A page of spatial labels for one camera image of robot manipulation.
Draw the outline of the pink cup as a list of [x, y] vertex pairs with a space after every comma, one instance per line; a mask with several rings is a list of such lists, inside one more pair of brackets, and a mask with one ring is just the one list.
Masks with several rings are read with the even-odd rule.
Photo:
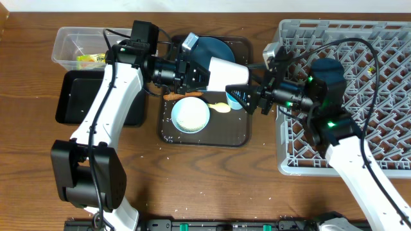
[[244, 65], [212, 57], [209, 64], [207, 91], [224, 92], [227, 85], [244, 85], [249, 81], [249, 70]]

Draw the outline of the green yellow snack wrapper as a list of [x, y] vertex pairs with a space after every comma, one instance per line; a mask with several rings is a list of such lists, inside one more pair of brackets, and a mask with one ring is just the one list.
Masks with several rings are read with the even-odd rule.
[[81, 55], [76, 57], [77, 62], [95, 62], [99, 64], [105, 63], [105, 53]]

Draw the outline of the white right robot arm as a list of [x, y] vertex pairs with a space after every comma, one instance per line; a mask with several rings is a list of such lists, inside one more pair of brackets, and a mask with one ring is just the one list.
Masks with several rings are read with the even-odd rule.
[[284, 79], [290, 63], [281, 51], [267, 60], [259, 85], [228, 85], [226, 92], [248, 112], [263, 114], [278, 105], [302, 112], [304, 136], [310, 146], [339, 174], [362, 209], [372, 230], [410, 230], [410, 206], [380, 166], [360, 128], [343, 106], [347, 81], [344, 67], [335, 59], [320, 58], [310, 67], [307, 80], [298, 84]]

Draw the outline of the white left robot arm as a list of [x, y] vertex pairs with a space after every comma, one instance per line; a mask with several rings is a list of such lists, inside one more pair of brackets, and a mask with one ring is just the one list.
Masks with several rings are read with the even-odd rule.
[[103, 80], [87, 115], [69, 140], [57, 140], [51, 148], [58, 196], [93, 215], [90, 230], [137, 228], [139, 214], [126, 199], [127, 176], [116, 151], [145, 83], [171, 87], [176, 94], [209, 84], [209, 71], [191, 59], [199, 37], [190, 33], [169, 61], [155, 54], [159, 32], [150, 22], [135, 21], [120, 43], [108, 44]]

